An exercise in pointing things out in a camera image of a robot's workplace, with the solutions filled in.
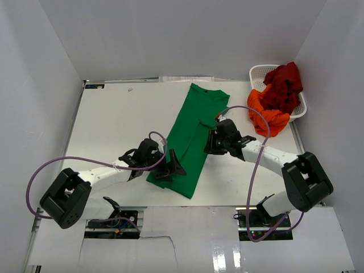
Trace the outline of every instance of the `green shirt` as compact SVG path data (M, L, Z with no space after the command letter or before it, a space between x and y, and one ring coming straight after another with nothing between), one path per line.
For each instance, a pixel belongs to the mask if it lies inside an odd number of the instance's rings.
M177 158L187 175L173 175L172 182L157 182L153 173L150 173L147 181L192 198L207 157L204 148L209 130L215 128L214 118L226 109L229 97L221 90L206 90L191 84L176 122L167 137L168 149L175 149Z

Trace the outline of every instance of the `plastic laundry basket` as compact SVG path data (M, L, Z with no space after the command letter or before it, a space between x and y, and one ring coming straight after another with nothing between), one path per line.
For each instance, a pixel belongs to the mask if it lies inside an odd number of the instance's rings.
M249 71L251 88L258 90L259 92L263 92L266 88L266 85L263 83L266 74L276 69L277 67L278 65L276 64L262 64L252 67ZM302 92L299 93L299 101L301 103L293 110L289 122L294 121L296 118L302 117L307 111L306 102Z

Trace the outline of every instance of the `white enclosure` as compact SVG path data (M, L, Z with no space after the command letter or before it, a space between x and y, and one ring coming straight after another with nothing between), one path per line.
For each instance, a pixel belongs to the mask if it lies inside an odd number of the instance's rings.
M81 80L248 80L254 65L289 61L300 69L308 108L295 122L331 178L335 191L326 203L355 269L364 271L363 2L0 1L0 272L23 270L34 221L26 185L38 166L64 152ZM35 182L34 208L56 170Z

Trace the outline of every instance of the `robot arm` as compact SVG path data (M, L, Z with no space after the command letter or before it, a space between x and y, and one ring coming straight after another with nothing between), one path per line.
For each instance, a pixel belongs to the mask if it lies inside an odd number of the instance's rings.
M261 146L251 136L241 137L231 119L220 117L216 130L209 132L205 152L214 155L229 152L231 156L255 163ZM286 186L286 191L266 197L257 205L257 210L267 218L293 209L307 212L333 192L321 164L310 152L295 155L265 147L259 165L280 175Z
M110 212L114 210L115 213L117 203L108 197L96 200L89 196L142 175L143 168L154 165L162 156L163 146L152 139L145 139L137 149L129 150L114 161L115 168L100 167L81 172L66 168L43 195L40 206L62 229L74 225L81 216L86 219L109 218ZM148 169L154 173L156 181L172 181L172 174L186 175L173 149L169 150L169 158L169 162L164 157L159 164ZM134 169L119 169L116 166Z

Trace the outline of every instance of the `white tabletop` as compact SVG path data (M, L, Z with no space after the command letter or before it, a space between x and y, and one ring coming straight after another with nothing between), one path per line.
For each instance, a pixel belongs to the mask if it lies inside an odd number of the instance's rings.
M251 90L249 82L201 82L198 85L206 89L221 89L231 95L229 106L246 105ZM189 86L187 82L161 82L106 84L103 89L85 89L67 155L111 163L125 151L137 148L150 131L158 131L166 137ZM263 141L264 137L255 133L247 110L233 109L226 116L234 121L243 136L251 135ZM289 125L267 144L297 153ZM64 167L81 171L97 166L68 160ZM148 172L128 183L105 188L94 196L109 196L121 206L240 206L246 203L252 170L252 163L230 155L209 155L192 199L147 182ZM252 204L282 190L284 183L280 176L259 168Z
M232 207L149 207L138 240L84 239L80 222L63 230L42 220L30 264L42 265L42 273L354 270L333 208L312 208L293 230L293 240L259 243L239 241L235 212ZM299 215L293 210L291 222Z

